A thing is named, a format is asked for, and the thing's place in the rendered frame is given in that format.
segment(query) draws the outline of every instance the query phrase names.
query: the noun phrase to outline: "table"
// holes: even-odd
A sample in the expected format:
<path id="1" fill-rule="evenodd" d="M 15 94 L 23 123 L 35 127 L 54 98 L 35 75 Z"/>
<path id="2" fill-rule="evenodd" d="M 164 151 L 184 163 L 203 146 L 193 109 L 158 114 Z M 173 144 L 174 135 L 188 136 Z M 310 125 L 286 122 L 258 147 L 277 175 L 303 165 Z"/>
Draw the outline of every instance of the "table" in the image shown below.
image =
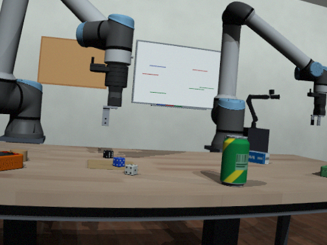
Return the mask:
<path id="1" fill-rule="evenodd" d="M 291 215 L 327 212 L 325 161 L 271 154 L 268 165 L 249 163 L 244 187 L 228 187 L 218 152 L 113 148 L 138 175 L 87 168 L 110 147 L 1 142 L 0 150 L 25 149 L 29 159 L 0 172 L 4 245 L 35 244 L 37 220 L 204 220 L 202 245 L 237 244 L 239 219 L 259 216 L 278 216 L 275 244 L 287 244 Z"/>

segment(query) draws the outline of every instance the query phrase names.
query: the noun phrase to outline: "green can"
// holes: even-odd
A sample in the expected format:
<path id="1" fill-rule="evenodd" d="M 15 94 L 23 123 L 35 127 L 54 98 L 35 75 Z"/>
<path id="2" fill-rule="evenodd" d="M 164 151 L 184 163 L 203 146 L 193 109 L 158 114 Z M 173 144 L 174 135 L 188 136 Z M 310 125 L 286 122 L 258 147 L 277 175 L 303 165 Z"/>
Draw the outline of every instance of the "green can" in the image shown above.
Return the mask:
<path id="1" fill-rule="evenodd" d="M 223 143 L 221 160 L 221 183 L 242 187 L 247 182 L 248 152 L 250 143 L 247 137 L 227 135 Z"/>

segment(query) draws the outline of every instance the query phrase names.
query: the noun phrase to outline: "white die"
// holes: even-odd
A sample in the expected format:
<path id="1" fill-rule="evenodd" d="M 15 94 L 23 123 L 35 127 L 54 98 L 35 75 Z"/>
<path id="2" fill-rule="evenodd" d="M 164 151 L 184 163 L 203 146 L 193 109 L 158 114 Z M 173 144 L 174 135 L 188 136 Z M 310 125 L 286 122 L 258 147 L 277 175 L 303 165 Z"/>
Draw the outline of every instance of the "white die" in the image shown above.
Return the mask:
<path id="1" fill-rule="evenodd" d="M 128 164 L 125 166 L 125 174 L 136 175 L 138 173 L 138 166 L 135 164 Z"/>

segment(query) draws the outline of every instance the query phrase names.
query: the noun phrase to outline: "wooden tabletop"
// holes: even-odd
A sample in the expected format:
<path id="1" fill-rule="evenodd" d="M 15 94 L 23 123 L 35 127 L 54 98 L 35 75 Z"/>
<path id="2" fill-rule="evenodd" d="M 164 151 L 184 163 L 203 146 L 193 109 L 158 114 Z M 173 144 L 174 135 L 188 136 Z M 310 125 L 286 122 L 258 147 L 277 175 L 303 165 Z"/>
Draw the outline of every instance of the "wooden tabletop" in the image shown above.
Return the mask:
<path id="1" fill-rule="evenodd" d="M 28 150 L 22 169 L 0 171 L 0 205 L 42 207 L 230 207 L 327 202 L 325 161 L 271 154 L 270 164 L 249 163 L 247 183 L 220 182 L 221 153 L 129 150 L 114 156 L 138 165 L 138 174 L 89 169 L 109 148 L 0 142 L 1 151 Z"/>

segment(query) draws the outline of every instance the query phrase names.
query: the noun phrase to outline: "die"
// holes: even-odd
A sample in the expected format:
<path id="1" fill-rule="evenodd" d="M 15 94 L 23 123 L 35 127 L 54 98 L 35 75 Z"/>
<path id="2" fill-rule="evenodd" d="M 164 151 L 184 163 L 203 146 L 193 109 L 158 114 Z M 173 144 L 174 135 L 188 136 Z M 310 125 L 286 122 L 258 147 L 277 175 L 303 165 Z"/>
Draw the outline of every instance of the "die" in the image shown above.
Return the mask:
<path id="1" fill-rule="evenodd" d="M 136 175 L 138 173 L 138 166 L 136 164 L 128 164 L 125 166 L 125 174 Z"/>
<path id="2" fill-rule="evenodd" d="M 114 157 L 114 161 L 112 165 L 115 167 L 124 167 L 125 166 L 125 158 L 124 157 Z"/>
<path id="3" fill-rule="evenodd" d="M 106 159 L 112 159 L 114 157 L 114 151 L 113 150 L 104 150 L 103 157 Z"/>

